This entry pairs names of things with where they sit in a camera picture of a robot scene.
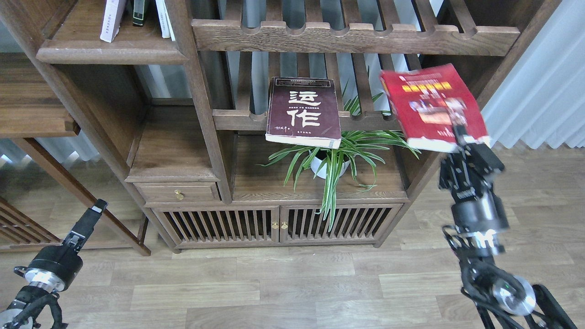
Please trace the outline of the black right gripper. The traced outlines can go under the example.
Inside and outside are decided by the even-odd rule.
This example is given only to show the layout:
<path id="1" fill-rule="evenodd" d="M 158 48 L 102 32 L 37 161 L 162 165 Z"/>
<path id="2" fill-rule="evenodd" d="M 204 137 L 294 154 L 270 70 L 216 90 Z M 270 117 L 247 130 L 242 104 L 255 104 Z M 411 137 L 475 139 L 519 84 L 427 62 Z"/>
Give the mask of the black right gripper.
<path id="1" fill-rule="evenodd" d="M 457 152 L 441 161 L 439 187 L 448 189 L 456 231 L 464 237 L 509 229 L 503 203 L 495 195 L 495 175 L 505 166 L 486 144 L 473 144 L 464 125 L 453 125 Z"/>

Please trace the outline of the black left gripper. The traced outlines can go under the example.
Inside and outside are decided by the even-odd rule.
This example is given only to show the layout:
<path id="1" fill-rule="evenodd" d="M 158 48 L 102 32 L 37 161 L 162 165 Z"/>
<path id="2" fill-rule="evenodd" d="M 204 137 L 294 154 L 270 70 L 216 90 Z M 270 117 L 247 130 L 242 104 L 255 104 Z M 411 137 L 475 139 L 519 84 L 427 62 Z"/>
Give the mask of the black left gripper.
<path id="1" fill-rule="evenodd" d="M 25 278 L 28 285 L 48 293 L 67 290 L 83 265 L 79 251 L 94 231 L 108 203 L 98 199 L 75 223 L 61 245 L 42 248 L 28 267 L 16 266 L 13 272 Z"/>

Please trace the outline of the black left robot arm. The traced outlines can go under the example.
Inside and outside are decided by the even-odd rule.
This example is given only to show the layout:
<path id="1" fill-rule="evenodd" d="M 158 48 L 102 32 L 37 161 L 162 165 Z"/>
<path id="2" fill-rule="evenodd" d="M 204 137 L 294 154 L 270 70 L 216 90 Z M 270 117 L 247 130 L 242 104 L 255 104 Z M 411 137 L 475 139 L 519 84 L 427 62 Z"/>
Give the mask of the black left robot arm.
<path id="1" fill-rule="evenodd" d="M 106 210 L 108 203 L 97 200 L 75 223 L 60 245 L 42 248 L 29 266 L 16 266 L 13 271 L 27 280 L 16 298 L 1 312 L 3 329 L 40 328 L 38 315 L 44 307 L 50 307 L 53 329 L 65 329 L 61 307 L 57 300 L 59 292 L 67 290 L 82 268 L 79 252 L 94 231 L 94 226 Z"/>

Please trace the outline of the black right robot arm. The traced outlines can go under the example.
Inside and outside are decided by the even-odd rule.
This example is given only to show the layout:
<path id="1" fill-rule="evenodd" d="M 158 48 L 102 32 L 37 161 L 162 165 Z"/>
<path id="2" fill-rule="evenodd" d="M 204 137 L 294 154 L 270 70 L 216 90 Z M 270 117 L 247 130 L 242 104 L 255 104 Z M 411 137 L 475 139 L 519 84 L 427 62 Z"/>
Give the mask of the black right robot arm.
<path id="1" fill-rule="evenodd" d="M 453 225 L 443 235 L 459 260 L 461 293 L 470 298 L 485 328 L 520 329 L 524 317 L 531 329 L 574 329 L 576 325 L 543 285 L 531 285 L 496 266 L 505 252 L 499 233 L 509 228 L 503 203 L 495 195 L 495 175 L 504 164 L 484 143 L 474 142 L 463 125 L 452 127 L 456 148 L 441 161 L 439 187 L 454 199 Z"/>

